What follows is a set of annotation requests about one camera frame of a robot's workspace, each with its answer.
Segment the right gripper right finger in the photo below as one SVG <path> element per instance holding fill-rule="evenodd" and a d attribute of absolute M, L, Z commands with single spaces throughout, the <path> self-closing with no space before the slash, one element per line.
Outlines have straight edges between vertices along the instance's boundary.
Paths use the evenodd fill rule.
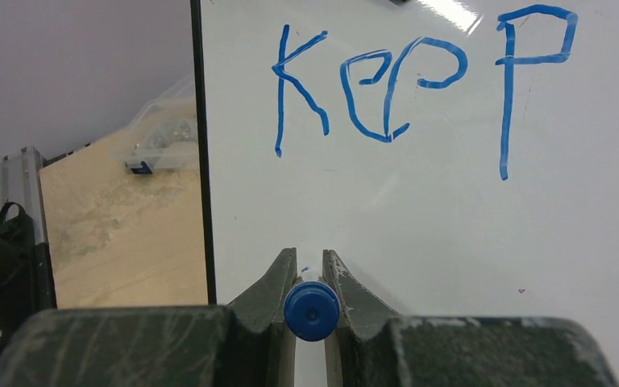
<path fill-rule="evenodd" d="M 330 386 L 615 386 L 594 338 L 563 318 L 399 314 L 326 250 L 322 275 L 337 293 L 325 342 Z"/>

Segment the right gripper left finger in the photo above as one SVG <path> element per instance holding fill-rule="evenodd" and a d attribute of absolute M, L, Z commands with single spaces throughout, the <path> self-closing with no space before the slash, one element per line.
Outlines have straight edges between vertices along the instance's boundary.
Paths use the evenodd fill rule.
<path fill-rule="evenodd" d="M 0 355 L 0 386 L 290 386 L 282 304 L 296 278 L 286 248 L 224 306 L 41 311 Z"/>

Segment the blue whiteboard marker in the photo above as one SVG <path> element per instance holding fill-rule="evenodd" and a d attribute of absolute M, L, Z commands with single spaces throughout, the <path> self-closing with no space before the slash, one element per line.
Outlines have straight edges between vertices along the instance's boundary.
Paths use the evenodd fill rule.
<path fill-rule="evenodd" d="M 311 267 L 304 267 L 285 297 L 284 320 L 296 337 L 321 341 L 335 330 L 341 314 L 337 293 Z"/>

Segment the white whiteboard black frame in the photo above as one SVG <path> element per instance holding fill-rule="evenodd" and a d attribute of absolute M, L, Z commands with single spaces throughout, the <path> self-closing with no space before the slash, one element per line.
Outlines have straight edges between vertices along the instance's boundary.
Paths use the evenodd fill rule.
<path fill-rule="evenodd" d="M 619 380 L 619 1 L 194 1 L 210 299 L 336 251 L 414 315 L 582 324 Z"/>

